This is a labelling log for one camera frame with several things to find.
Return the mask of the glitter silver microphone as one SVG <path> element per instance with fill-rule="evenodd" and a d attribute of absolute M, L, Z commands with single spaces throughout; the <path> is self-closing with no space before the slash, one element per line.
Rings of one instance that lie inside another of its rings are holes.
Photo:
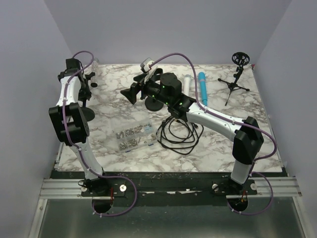
<path fill-rule="evenodd" d="M 91 72 L 93 72 L 95 75 L 92 76 L 90 82 L 91 82 L 91 87 L 96 88 L 98 86 L 97 81 L 99 78 L 99 60 L 98 58 L 95 58 L 93 63 L 92 63 L 92 68 Z"/>

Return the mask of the black round-base mic stand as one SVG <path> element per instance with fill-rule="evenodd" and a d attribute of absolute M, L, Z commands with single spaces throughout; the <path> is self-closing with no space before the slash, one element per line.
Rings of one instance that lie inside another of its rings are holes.
<path fill-rule="evenodd" d="M 154 71 L 153 76 L 146 83 L 146 92 L 145 96 L 147 96 L 145 100 L 146 108 L 151 112 L 160 111 L 163 108 L 163 103 L 156 99 L 157 94 L 159 93 L 159 83 L 160 76 L 163 74 L 163 69 L 157 68 Z"/>

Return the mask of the black desk mic stand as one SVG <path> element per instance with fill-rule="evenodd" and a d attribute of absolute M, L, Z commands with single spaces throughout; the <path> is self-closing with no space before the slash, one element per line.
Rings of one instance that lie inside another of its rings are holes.
<path fill-rule="evenodd" d="M 81 110 L 85 116 L 86 121 L 92 121 L 95 118 L 95 112 L 87 107 L 87 101 L 82 102 Z"/>

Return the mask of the white microphone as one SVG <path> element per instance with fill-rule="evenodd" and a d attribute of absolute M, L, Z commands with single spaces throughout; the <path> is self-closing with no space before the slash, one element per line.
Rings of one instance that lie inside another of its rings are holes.
<path fill-rule="evenodd" d="M 183 93 L 186 95 L 186 96 L 189 96 L 189 91 L 190 91 L 190 85 L 191 85 L 191 75 L 189 74 L 186 74 L 184 76 L 184 80 L 183 80 Z"/>

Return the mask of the blue microphone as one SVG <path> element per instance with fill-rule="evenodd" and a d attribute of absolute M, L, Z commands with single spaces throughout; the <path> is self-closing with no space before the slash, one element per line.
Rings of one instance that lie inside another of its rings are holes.
<path fill-rule="evenodd" d="M 204 106 L 208 105 L 208 96 L 206 88 L 206 75 L 203 72 L 199 72 L 198 81 L 200 84 L 201 99 Z"/>

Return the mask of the black tripod shock-mount stand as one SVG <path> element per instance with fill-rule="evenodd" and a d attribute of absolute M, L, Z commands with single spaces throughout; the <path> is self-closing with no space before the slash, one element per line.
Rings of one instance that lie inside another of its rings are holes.
<path fill-rule="evenodd" d="M 233 91 L 237 91 L 239 89 L 245 90 L 246 92 L 250 91 L 249 88 L 245 88 L 237 84 L 238 80 L 240 79 L 240 76 L 244 71 L 244 66 L 246 66 L 250 62 L 250 57 L 244 52 L 236 52 L 232 55 L 231 60 L 235 65 L 237 65 L 236 73 L 233 74 L 234 81 L 227 82 L 225 80 L 222 80 L 221 78 L 218 79 L 219 82 L 225 83 L 230 91 L 227 101 L 225 102 L 225 106 L 227 106 L 229 98 Z"/>

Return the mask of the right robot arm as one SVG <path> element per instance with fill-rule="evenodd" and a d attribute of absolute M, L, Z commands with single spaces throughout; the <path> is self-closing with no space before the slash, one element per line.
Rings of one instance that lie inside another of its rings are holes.
<path fill-rule="evenodd" d="M 254 118 L 232 118 L 224 114 L 216 116 L 209 108 L 200 106 L 196 99 L 182 92 L 182 83 L 174 73 L 155 74 L 149 79 L 143 73 L 133 80 L 130 88 L 120 91 L 131 104 L 136 103 L 137 94 L 140 94 L 142 99 L 151 99 L 166 105 L 174 118 L 200 124 L 232 141 L 235 163 L 228 189 L 233 194 L 245 190 L 253 161 L 264 142 Z"/>

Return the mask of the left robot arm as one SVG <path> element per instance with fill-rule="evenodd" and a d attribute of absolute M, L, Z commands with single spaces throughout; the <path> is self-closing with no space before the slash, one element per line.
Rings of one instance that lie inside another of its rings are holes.
<path fill-rule="evenodd" d="M 89 80 L 95 73 L 83 74 L 78 59 L 66 59 L 66 70 L 58 76 L 61 92 L 56 106 L 49 108 L 49 116 L 60 142 L 68 146 L 79 160 L 86 181 L 94 181 L 104 175 L 89 143 L 88 122 L 95 118 L 93 110 L 86 107 L 92 93 Z"/>

